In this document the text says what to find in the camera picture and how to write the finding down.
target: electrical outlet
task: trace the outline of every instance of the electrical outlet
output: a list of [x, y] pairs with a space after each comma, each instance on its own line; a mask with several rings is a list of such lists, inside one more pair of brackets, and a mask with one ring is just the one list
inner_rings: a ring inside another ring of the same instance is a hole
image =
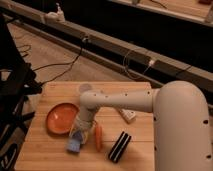
[[82, 39], [82, 42], [85, 43], [85, 44], [91, 43], [90, 35], [89, 34], [85, 34], [83, 39]]

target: black cable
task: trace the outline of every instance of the black cable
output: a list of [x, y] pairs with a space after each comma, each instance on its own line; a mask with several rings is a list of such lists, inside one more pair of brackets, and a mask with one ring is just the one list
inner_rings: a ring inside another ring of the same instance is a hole
[[190, 65], [190, 66], [186, 67], [185, 69], [180, 70], [180, 71], [177, 72], [174, 76], [177, 77], [177, 76], [180, 75], [181, 73], [188, 71], [192, 66], [193, 66], [193, 65]]
[[17, 46], [18, 49], [21, 49], [23, 47], [26, 47], [26, 49], [25, 50], [19, 50], [20, 53], [27, 52], [27, 51], [31, 50], [31, 45], [26, 44], [26, 45], [22, 45], [22, 46]]
[[61, 77], [61, 76], [64, 75], [65, 73], [69, 72], [69, 71], [72, 69], [72, 67], [73, 67], [73, 65], [75, 64], [75, 62], [76, 62], [76, 61], [78, 60], [78, 58], [81, 56], [82, 50], [83, 50], [83, 47], [80, 48], [80, 51], [79, 51], [78, 55], [77, 55], [77, 56], [75, 57], [75, 59], [74, 59], [73, 61], [71, 61], [71, 62], [49, 64], [49, 65], [44, 65], [44, 66], [42, 66], [42, 67], [39, 67], [39, 68], [34, 69], [33, 71], [38, 71], [38, 70], [40, 70], [40, 69], [44, 69], [44, 68], [46, 68], [46, 67], [51, 67], [51, 66], [56, 66], [56, 65], [69, 65], [69, 68], [68, 68], [68, 69], [66, 69], [64, 72], [60, 73], [59, 75], [56, 75], [56, 76], [53, 77], [52, 79], [42, 82], [42, 83], [41, 83], [41, 86], [44, 85], [44, 84], [47, 83], [47, 82], [54, 81], [55, 79]]
[[158, 1], [155, 1], [155, 0], [150, 0], [151, 2], [153, 3], [156, 3], [158, 5], [160, 5], [161, 7], [163, 7], [164, 9], [167, 9], [167, 7], [165, 5], [163, 5], [162, 3], [158, 2]]

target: black metal frame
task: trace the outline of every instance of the black metal frame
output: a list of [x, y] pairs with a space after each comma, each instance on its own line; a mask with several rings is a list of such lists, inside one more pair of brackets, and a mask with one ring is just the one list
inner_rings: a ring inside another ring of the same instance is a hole
[[10, 71], [6, 80], [0, 80], [0, 150], [4, 147], [16, 128], [25, 134], [26, 120], [34, 112], [22, 115], [27, 95], [41, 93], [41, 86], [35, 81], [36, 74], [18, 52], [0, 12], [0, 69]]

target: screw hole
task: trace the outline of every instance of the screw hole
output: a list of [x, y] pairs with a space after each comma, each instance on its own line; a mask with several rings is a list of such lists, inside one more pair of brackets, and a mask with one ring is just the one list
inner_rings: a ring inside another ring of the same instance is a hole
[[212, 158], [212, 156], [211, 156], [211, 155], [208, 155], [208, 156], [206, 156], [206, 158], [207, 158], [207, 159], [211, 159], [211, 158]]
[[208, 121], [208, 120], [204, 120], [203, 123], [204, 123], [204, 124], [208, 124], [209, 121]]

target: wooden floor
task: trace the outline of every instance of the wooden floor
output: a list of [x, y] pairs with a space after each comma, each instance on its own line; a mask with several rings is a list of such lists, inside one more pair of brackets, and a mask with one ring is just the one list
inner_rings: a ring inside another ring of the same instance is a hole
[[189, 14], [202, 18], [206, 17], [210, 9], [210, 5], [200, 4], [199, 0], [140, 0], [140, 4], [159, 8], [166, 8], [169, 11]]

